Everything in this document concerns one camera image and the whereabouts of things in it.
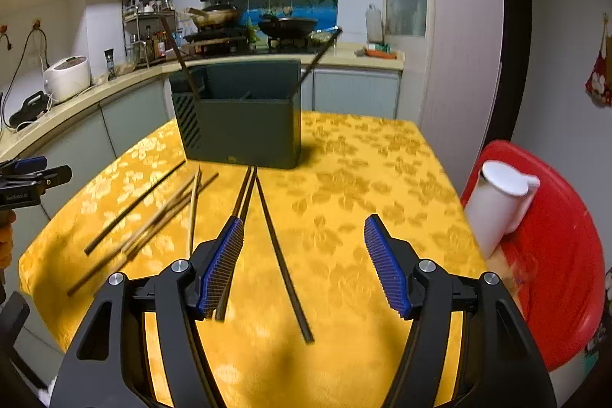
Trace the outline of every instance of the red chair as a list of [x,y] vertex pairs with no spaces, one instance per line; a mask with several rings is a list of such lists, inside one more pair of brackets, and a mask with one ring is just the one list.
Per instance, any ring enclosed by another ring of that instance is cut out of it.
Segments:
[[535,262],[530,282],[518,293],[529,330],[549,372],[567,363],[591,340],[604,309],[604,254],[591,216],[573,188],[529,152],[495,140],[476,161],[461,196],[463,206],[482,164],[503,161],[538,176],[541,186],[518,229],[501,247],[512,266]]

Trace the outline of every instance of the white pitcher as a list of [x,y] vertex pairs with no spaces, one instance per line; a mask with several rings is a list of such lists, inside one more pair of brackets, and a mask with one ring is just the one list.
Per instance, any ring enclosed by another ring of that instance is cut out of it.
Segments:
[[539,186],[540,179],[506,163],[484,162],[465,207],[484,258],[493,254],[504,234],[518,228]]

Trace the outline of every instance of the table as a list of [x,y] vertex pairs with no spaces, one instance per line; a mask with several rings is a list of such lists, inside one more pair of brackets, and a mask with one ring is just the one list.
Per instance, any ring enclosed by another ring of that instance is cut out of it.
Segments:
[[[379,407],[402,355],[410,323],[387,304],[363,243],[363,222],[377,212],[393,237],[448,272],[486,270],[457,194],[417,127],[352,115],[302,114],[303,159],[291,171],[260,169],[273,222],[314,344],[304,343],[255,190],[225,323],[198,323],[229,407]],[[107,274],[72,298],[66,290],[125,240],[197,168],[179,169],[86,257],[83,248],[134,198],[184,158],[176,122],[141,140],[60,210],[19,261],[21,287],[63,349]],[[217,236],[246,168],[199,163],[218,179],[200,195],[197,242]],[[186,256],[187,209],[125,269],[157,274]],[[147,317],[155,391],[171,405],[154,317]],[[460,348],[454,314],[438,403],[450,399]]]

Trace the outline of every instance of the countertop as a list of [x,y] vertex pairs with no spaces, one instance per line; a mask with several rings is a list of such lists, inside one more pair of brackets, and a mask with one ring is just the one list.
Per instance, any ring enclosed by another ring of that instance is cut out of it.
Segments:
[[[319,65],[322,67],[344,67],[354,70],[388,70],[403,71],[404,54],[399,52],[398,59],[385,60],[355,56],[355,50],[360,49],[362,44],[341,42],[336,48],[330,50],[321,59]],[[312,54],[273,54],[273,55],[249,55],[249,56],[226,56],[207,60],[196,60],[187,62],[188,67],[200,65],[212,65],[216,63],[226,63],[230,61],[253,61],[253,60],[276,60],[276,59],[299,59],[302,65],[308,65],[314,58]],[[174,61],[144,70],[134,71],[127,75],[118,77],[112,82],[93,86],[79,96],[67,102],[58,104],[49,110],[44,116],[39,118],[34,124],[29,125],[23,130],[12,133],[4,130],[0,136],[0,161],[13,159],[21,154],[25,149],[42,139],[46,134],[59,127],[66,120],[84,111],[88,107],[96,105],[98,102],[129,88],[145,80],[153,79],[164,73],[173,73],[181,69],[181,65]]]

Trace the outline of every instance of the frying pan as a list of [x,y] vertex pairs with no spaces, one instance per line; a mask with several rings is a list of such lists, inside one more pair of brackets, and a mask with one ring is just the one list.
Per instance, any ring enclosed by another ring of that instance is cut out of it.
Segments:
[[277,18],[261,15],[259,30],[273,39],[303,39],[316,27],[317,20],[312,18]]

